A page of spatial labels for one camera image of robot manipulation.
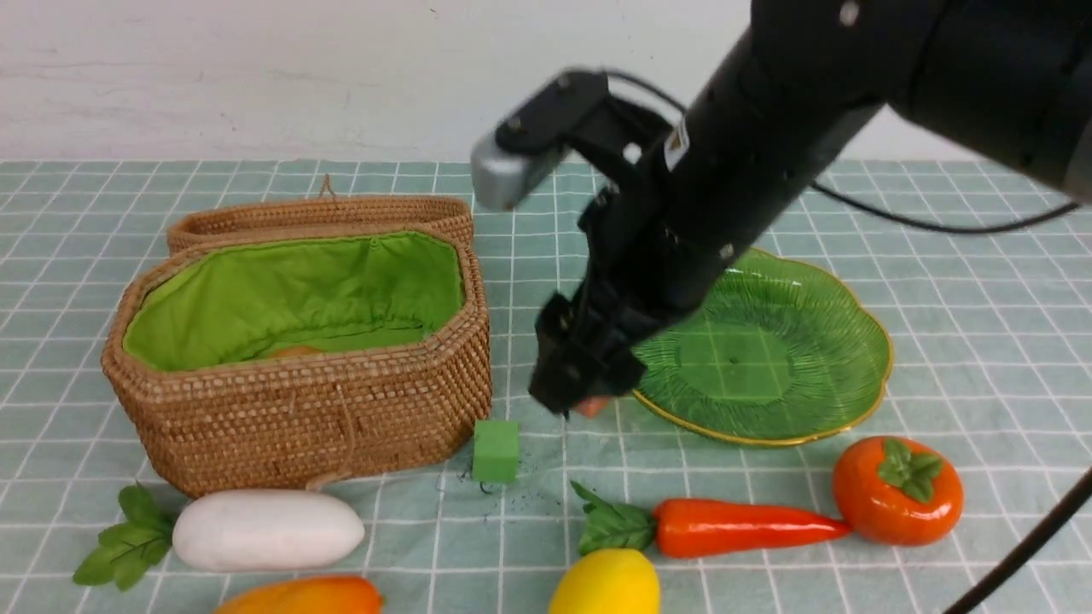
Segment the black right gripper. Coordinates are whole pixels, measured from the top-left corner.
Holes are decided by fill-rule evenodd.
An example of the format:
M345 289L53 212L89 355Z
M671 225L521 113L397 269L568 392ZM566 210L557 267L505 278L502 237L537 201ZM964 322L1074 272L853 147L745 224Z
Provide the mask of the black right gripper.
M608 180L578 219L587 244L584 280L571 297L553 296L535 324L529 390L554 414L636 388L645 368L633 349L682 317L653 294L665 244L653 166L668 129L636 102L551 102L527 115L533 153L577 151Z

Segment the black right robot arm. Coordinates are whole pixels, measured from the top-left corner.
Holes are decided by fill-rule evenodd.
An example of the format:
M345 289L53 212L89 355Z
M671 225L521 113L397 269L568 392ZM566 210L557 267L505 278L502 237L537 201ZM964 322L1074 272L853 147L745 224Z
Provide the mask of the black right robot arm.
M750 19L677 123L573 71L497 130L613 184L578 221L584 280L536 322L529 392L553 413L636 388L633 347L698 310L885 107L1089 199L1088 1L753 1Z

